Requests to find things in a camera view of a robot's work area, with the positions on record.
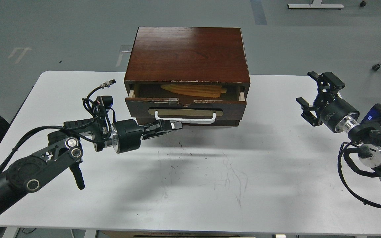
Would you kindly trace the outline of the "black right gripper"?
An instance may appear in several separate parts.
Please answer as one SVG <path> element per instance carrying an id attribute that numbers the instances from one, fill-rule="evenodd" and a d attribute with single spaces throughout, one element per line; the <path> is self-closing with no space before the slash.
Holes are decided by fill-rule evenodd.
<path id="1" fill-rule="evenodd" d="M 318 96 L 316 96 L 315 105 L 309 105 L 302 97 L 296 98 L 296 101 L 303 111 L 301 116 L 311 126 L 325 124 L 337 134 L 344 130 L 345 122 L 342 121 L 345 118 L 358 119 L 359 111 L 338 95 L 339 90 L 345 88 L 345 83 L 340 78 L 332 72 L 324 72 L 320 75 L 316 72 L 308 72 L 307 75 L 317 83 Z"/>

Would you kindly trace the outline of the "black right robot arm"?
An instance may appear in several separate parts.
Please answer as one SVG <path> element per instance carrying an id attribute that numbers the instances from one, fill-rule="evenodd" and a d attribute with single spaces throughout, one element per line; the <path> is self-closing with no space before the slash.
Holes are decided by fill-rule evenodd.
<path id="1" fill-rule="evenodd" d="M 313 105 L 304 98 L 296 98 L 301 116 L 311 125 L 326 125 L 333 133 L 345 132 L 353 148 L 343 149 L 351 169 L 366 177 L 381 177 L 381 104 L 375 104 L 363 120 L 359 111 L 339 96 L 345 83 L 332 72 L 308 72 L 317 83 L 317 96 Z"/>

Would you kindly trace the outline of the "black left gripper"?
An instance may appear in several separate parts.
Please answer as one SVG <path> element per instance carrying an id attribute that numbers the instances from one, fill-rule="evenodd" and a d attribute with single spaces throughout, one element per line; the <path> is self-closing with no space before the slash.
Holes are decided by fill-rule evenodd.
<path id="1" fill-rule="evenodd" d="M 112 146 L 116 153 L 124 153 L 139 149 L 142 140 L 159 137 L 183 128 L 182 122 L 156 120 L 139 126 L 135 120 L 121 120 L 112 124 Z"/>

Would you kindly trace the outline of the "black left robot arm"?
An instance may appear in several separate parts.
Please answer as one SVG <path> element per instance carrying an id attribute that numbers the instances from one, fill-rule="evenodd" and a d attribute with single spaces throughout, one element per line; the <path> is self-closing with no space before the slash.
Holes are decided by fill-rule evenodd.
<path id="1" fill-rule="evenodd" d="M 24 134 L 12 152 L 0 165 L 0 215 L 29 193 L 35 193 L 66 169 L 70 169 L 77 187 L 85 188 L 80 170 L 84 154 L 81 139 L 91 142 L 97 152 L 112 147 L 116 153 L 137 150 L 142 140 L 159 137 L 183 128 L 175 119 L 158 119 L 153 123 L 138 125 L 133 119 L 116 121 L 109 119 L 112 96 L 91 96 L 98 90 L 110 87 L 109 80 L 93 89 L 83 98 L 83 107 L 91 115 L 89 119 L 67 121 L 62 126 L 42 126 Z M 48 146 L 20 158 L 9 165 L 15 152 L 30 137 L 46 129 L 54 131 L 47 135 Z"/>

